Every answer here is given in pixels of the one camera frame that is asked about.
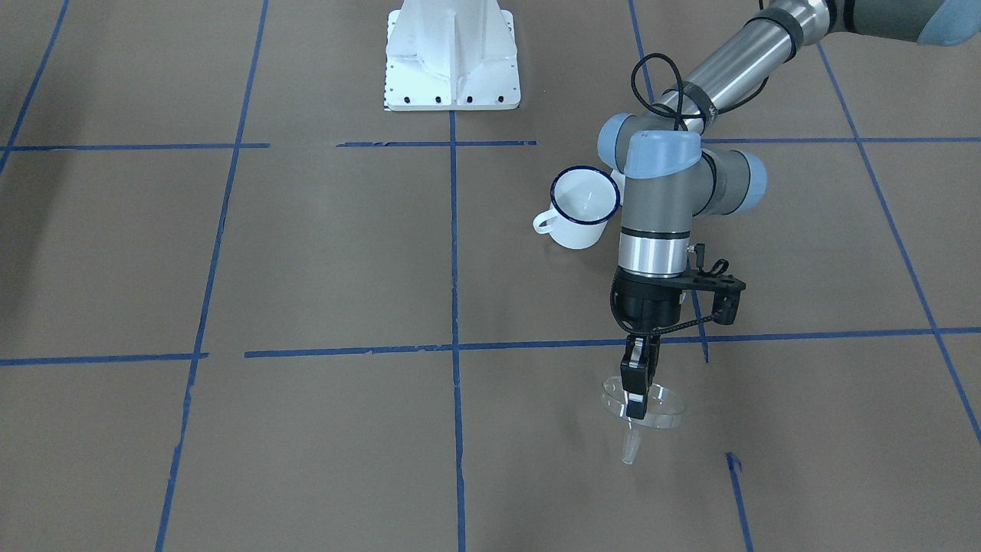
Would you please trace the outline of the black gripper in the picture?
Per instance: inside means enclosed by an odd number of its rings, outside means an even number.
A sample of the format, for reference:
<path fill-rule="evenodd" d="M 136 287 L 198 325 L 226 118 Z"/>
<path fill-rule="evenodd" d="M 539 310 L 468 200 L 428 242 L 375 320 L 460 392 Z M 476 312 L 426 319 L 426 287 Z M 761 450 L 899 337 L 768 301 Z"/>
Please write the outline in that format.
<path fill-rule="evenodd" d="M 611 284 L 611 314 L 628 333 L 620 361 L 625 415 L 644 419 L 656 370 L 660 338 L 655 332 L 675 325 L 681 316 L 682 290 L 618 268 Z"/>

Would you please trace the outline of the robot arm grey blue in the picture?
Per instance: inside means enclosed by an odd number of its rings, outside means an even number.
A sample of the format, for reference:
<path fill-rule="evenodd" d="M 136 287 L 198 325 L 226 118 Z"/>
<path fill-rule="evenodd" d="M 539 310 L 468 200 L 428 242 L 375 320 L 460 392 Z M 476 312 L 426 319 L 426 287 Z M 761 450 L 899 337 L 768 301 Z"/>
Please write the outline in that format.
<path fill-rule="evenodd" d="M 702 133 L 743 106 L 805 47 L 836 32 L 949 47 L 979 32 L 977 1 L 771 1 L 645 114 L 618 114 L 600 130 L 601 161 L 624 179 L 618 266 L 611 314 L 626 332 L 620 378 L 629 419 L 645 419 L 660 339 L 684 329 L 682 296 L 708 292 L 714 304 L 697 324 L 731 325 L 745 283 L 718 261 L 704 268 L 704 245 L 690 243 L 700 216 L 753 209 L 767 172 L 760 158 L 707 148 Z"/>

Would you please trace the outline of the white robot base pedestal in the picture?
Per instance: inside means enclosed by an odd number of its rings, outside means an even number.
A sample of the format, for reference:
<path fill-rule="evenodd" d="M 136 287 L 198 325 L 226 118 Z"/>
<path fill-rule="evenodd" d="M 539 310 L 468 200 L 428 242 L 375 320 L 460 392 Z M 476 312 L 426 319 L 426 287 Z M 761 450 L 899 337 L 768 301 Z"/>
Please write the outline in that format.
<path fill-rule="evenodd" d="M 388 13 L 386 110 L 514 110 L 521 99 L 514 18 L 497 1 L 404 1 Z"/>

